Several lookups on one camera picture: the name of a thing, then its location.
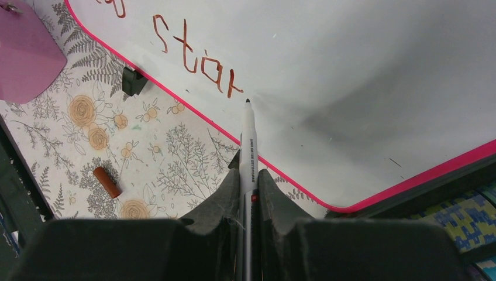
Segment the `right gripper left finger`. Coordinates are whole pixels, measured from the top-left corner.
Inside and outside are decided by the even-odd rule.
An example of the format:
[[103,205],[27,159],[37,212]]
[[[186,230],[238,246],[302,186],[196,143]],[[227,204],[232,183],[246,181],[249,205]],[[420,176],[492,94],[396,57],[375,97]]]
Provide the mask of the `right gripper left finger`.
[[226,228],[230,231],[238,226],[237,216],[240,197],[240,174],[231,169],[217,190],[193,210],[179,218],[191,232],[198,235]]

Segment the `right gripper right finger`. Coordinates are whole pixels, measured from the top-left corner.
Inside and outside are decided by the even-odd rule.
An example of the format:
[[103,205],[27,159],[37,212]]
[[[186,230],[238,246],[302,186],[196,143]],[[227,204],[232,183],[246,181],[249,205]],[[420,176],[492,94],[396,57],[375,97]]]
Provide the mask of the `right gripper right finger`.
[[288,198],[277,186],[267,169],[259,171],[261,221],[264,232],[271,236],[285,236],[298,219],[312,218],[299,205]]

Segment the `pink framed whiteboard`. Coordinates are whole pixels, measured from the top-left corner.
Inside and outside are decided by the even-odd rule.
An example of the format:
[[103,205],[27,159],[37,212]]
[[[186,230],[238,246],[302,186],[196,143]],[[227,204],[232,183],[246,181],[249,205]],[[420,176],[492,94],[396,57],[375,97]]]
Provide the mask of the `pink framed whiteboard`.
[[495,156],[494,1],[67,1],[228,138],[354,212]]

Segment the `red whiteboard marker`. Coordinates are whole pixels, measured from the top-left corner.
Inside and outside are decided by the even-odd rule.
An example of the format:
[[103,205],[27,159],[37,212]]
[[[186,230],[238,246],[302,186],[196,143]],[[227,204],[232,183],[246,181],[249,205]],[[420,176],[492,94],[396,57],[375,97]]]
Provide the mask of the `red whiteboard marker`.
[[240,138],[236,280],[262,280],[258,172],[255,117],[252,104],[247,99]]

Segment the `red marker cap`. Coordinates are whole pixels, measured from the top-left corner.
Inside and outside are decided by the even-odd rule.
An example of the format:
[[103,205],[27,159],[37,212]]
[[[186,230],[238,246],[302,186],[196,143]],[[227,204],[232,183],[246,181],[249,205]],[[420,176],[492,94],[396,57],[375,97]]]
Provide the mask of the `red marker cap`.
[[111,198],[117,198],[122,194],[122,191],[103,167],[95,168],[93,174]]

